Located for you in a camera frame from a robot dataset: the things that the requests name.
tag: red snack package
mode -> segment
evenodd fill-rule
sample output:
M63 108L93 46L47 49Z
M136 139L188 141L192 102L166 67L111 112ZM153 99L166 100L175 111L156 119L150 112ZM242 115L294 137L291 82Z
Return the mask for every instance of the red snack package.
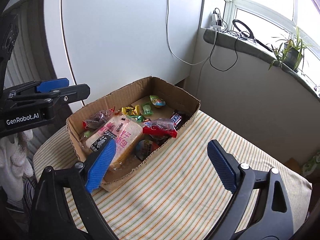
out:
M178 134L174 127L174 121L164 118L159 118L147 123L146 126L143 127L142 132L160 137L167 135L173 138L176 138Z

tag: potted plant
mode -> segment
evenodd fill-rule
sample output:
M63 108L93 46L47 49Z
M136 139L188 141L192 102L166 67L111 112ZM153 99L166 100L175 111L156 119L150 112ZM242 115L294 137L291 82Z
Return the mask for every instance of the potted plant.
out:
M302 51L308 47L312 47L312 45L305 44L303 42L302 38L300 37L299 28L297 26L295 26L295 30L295 38L277 40L284 41L284 43L281 43L278 49L275 49L273 48L273 46L271 46L276 59L272 61L269 69L275 62L277 62L278 65L282 65L282 63L284 63L293 71L298 72L298 66L304 57Z

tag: green candy wrapper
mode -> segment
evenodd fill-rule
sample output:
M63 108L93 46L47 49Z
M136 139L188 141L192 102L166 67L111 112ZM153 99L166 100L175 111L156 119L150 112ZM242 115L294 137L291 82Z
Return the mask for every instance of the green candy wrapper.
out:
M131 118L138 122L143 122L143 116L142 115L131 115Z
M153 114L152 108L151 108L151 102L147 102L145 104L141 104L143 114L148 115L148 114Z

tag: snack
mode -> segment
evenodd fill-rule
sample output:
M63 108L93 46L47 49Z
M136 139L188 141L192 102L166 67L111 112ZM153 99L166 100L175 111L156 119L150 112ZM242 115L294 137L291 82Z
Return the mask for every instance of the snack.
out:
M87 138L89 138L93 133L91 131L84 131L84 133L82 134L81 138L80 138L80 142L83 144Z
M111 115L114 113L115 108L102 110L92 115L89 119L82 121L84 129L98 129L102 126L108 119L111 118Z
M150 118L147 118L143 121L144 124L148 124L148 123L151 123L151 119Z
M137 122L143 122L143 116L142 115L131 115L131 118L136 120Z
M158 149L159 146L150 140L140 141L135 148L135 155L140 161L144 161L153 151Z
M165 106L165 101L157 96L150 96L151 103L156 107L160 108Z
M104 126L85 141L84 147L87 152L90 150L97 151L107 136L116 141L116 155L110 164L110 168L118 168L129 156L135 147L135 143L140 140L142 127L121 112L114 113Z
M318 177L320 172L320 151L317 152L315 156L313 156L310 160L308 160L302 166L302 175L303 177L315 175L314 177Z
M177 127L177 124L181 122L182 116L176 112L173 112L173 115L170 117L174 121L174 127Z
M151 108L151 102L147 102L145 104L141 104L143 114L148 115L148 114L153 114L152 108Z
M170 119L174 121L174 127L176 130L179 130L189 118L184 112L176 109Z
M122 108L122 113L127 114L127 115L139 115L139 105L136 105L135 107L123 107Z
M176 138L178 134L174 127L174 121L165 118L159 118L147 123L142 132L160 137L167 135L173 138Z

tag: packaged bread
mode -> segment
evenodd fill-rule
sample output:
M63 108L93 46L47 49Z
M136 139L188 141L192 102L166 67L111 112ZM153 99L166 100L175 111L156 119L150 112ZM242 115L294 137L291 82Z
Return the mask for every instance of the packaged bread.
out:
M141 140L142 127L121 112L116 112L99 130L85 141L85 148L97 151L105 137L110 136L116 141L116 155L109 169L118 169Z

